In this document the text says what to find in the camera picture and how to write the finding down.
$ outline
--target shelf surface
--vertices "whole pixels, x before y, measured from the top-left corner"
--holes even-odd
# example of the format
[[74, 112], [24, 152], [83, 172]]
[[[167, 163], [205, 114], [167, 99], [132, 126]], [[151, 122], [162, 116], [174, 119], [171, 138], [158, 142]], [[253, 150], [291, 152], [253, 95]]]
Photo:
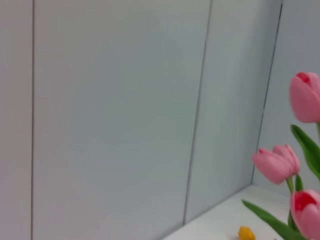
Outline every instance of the shelf surface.
[[251, 185], [186, 224], [164, 240], [237, 240], [240, 226], [248, 226], [257, 240], [282, 238], [254, 213], [241, 199], [260, 206], [283, 222], [289, 213], [289, 198]]

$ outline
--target green stem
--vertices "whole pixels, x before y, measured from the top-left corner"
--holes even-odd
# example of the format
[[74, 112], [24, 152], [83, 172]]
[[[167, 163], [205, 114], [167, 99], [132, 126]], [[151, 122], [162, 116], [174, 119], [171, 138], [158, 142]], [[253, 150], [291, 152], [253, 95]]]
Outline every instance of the green stem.
[[316, 128], [318, 129], [318, 135], [319, 135], [319, 138], [320, 138], [320, 122], [316, 123]]
[[286, 183], [288, 184], [290, 194], [293, 194], [295, 191], [295, 187], [294, 187], [294, 182], [292, 180], [292, 176], [290, 176], [286, 179]]

